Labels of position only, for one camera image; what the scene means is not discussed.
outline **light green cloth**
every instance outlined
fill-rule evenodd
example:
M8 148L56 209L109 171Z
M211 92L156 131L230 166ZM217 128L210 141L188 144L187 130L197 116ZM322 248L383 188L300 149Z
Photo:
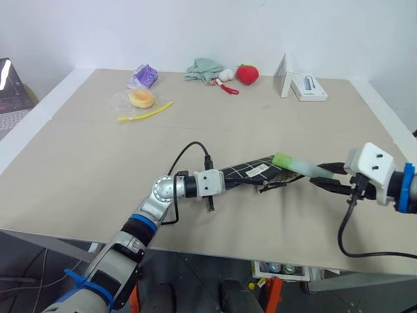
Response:
M203 83L210 83L224 69L219 63L200 57L194 60L194 64L187 68L184 80L202 80Z

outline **laptop keyboard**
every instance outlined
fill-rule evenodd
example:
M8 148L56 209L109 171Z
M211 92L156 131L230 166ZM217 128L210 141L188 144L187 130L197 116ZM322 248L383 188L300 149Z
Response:
M29 111L20 111L0 115L0 130L12 129Z

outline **white box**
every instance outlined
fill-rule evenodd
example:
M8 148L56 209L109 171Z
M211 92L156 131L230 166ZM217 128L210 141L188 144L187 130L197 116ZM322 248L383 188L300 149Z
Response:
M278 277L286 282L309 282L311 280L310 279L311 268L308 266L297 265L299 267L302 267L302 275L286 275L282 273L262 272L259 264L260 264L260 261L252 261L252 276L254 278Z
M293 74L291 87L299 101L325 101L327 93L311 74Z

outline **black cylinder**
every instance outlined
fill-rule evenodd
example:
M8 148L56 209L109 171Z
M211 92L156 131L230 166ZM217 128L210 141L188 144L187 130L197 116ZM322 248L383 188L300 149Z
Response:
M184 178L185 198L197 197L197 183L194 176Z
M145 246L147 246L154 237L154 230L141 220L129 218L123 226L122 231L138 238Z

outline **white table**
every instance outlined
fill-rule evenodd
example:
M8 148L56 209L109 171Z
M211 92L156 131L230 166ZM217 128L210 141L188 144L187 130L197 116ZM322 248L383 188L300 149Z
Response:
M184 83L180 79L180 74L161 74L156 90L165 92L168 96L173 95L176 103L172 108L155 115L152 119L141 124L129 125L114 123L111 119L114 118L112 116L114 112L107 107L97 110L98 106L105 106L105 103L99 101L100 97L96 97L100 91L108 93L122 91L129 76L128 72L94 72L94 70L77 69L62 81L0 142L2 156L0 173L3 173L0 176L0 187L7 189L5 198L15 192L7 186L7 183L17 185L27 173L30 174L27 178L32 182L33 192L37 194L35 196L31 194L28 199L17 199L16 194L13 198L7 198L5 201L9 207L12 207L13 201L16 200L17 204L20 204L19 207L25 210L3 214L0 218L2 221L0 228L22 239L89 261L93 257L91 253L77 249L57 238L95 242L108 240L123 224L128 213L133 211L140 199L149 192L153 179L164 173L165 168L168 168L172 162L171 159L185 143L195 139L195 134L198 139L208 143L214 165L219 168L265 157L277 152L277 149L310 162L337 162L344 161L347 151L362 142L355 128L358 126L363 128L369 121L371 126L364 134L364 138L370 138L383 149L393 153L399 164L404 162L405 158L392 144L388 133L380 126L375 116L367 111L364 100L389 131L403 155L408 160L416 162L415 139L367 82L352 82L360 92L362 100L349 82L325 80L323 85L330 96L329 100L322 104L309 104L298 102L292 93L288 99L279 99L271 78L261 77L259 82L251 87L243 87L238 82L231 82L231 87L241 90L239 96L232 97L216 87L205 87L197 82ZM96 81L92 83L89 78L94 78ZM89 83L90 87L87 88L84 83ZM256 107L258 102L262 102L262 105ZM338 108L331 106L342 102L343 105ZM224 118L224 116L235 116L236 112L244 119L241 123L232 123ZM300 112L305 113L305 116L300 116ZM324 119L327 125L321 123L318 127L313 127L311 118L320 119L324 113L329 115ZM338 116L339 113L351 117L349 121L351 125L343 122L341 116ZM262 114L270 119L266 125L251 123L256 120L252 114ZM291 121L297 121L298 124L291 124ZM143 168L139 163L137 166L132 166L134 163L129 156L115 153L114 149L102 152L109 158L118 158L117 162L105 160L101 165L109 161L112 165L119 163L120 168L107 172L100 166L95 168L91 163L94 154L98 151L95 149L106 147L106 143L94 145L93 150L86 152L91 144L89 140L94 139L95 142L101 138L100 140L108 140L112 145L119 145L117 147L119 151L128 151L129 145L134 145L138 136L132 134L135 129L142 132L145 130L146 134L152 133L153 140L146 141L146 148L152 151L155 164L158 162L165 164L163 170L156 165ZM168 133L171 134L172 139L167 140ZM245 136L250 136L250 140L248 141ZM324 138L327 143L321 142L318 138ZM276 142L274 145L261 144L267 140ZM61 142L68 143L72 149L81 152L75 152L71 158L63 156L61 148L66 145L61 146ZM253 143L256 147L255 151L248 146L248 142ZM51 151L43 155L40 151L47 151L50 143L59 145L60 148L50 149ZM321 145L322 148L328 147L330 150L324 153L323 149L316 149L317 145ZM80 168L83 171L90 171L91 175L97 175L96 178L100 180L98 187L95 188L94 179L82 176L85 179L80 183L84 189L77 191L81 199L79 205L74 202L74 194L67 193L65 189L66 187L74 191L75 185L71 182L79 177L79 173L74 172L73 168L66 171L66 166L62 167L63 164L73 166L73 158L79 158L77 161L81 164ZM184 156L180 166L184 169L200 170L202 164L199 151ZM64 171L66 178L60 176L62 175L60 170ZM40 184L34 183L36 181L34 175L39 177ZM103 185L102 181L121 183ZM44 187L47 185L50 191L45 190ZM101 198L104 187L109 188L107 194L113 193L114 198L106 196ZM319 190L307 181L299 181L285 189L267 192L262 196L247 187L239 188L216 197L215 204L218 210L212 214L204 210L202 203L182 201L180 222L175 226L161 228L152 246L166 250L249 260L281 261L352 271L407 275L417 273L417 266L412 260L399 258L352 260L341 255L336 244L336 232L344 208L334 208L343 205L344 199L341 196ZM40 202L36 203L36 201L41 198L43 205L39 206ZM114 208L121 204L121 199L123 204L118 208L120 211L115 212ZM273 209L274 203L280 203L277 209ZM348 228L345 235L350 250L357 248L358 243L363 244L359 248L364 250L378 250L385 248L384 242L388 240L388 243L395 244L396 250L416 252L416 245L413 250L414 243L404 243L399 239L404 233L416 234L413 233L416 229L415 220L394 213L391 207L377 207L374 203L367 202L361 203L360 206L351 221L358 230L349 231ZM86 212L86 207L92 207L91 211ZM317 213L312 214L309 207L317 208ZM91 221L100 210L102 210L100 217L102 223L97 228L91 228ZM375 219L375 210L379 212L378 220ZM388 222L400 226L398 234L387 236L385 229ZM273 226L279 231L271 231ZM382 239L376 239L376 234L380 233Z

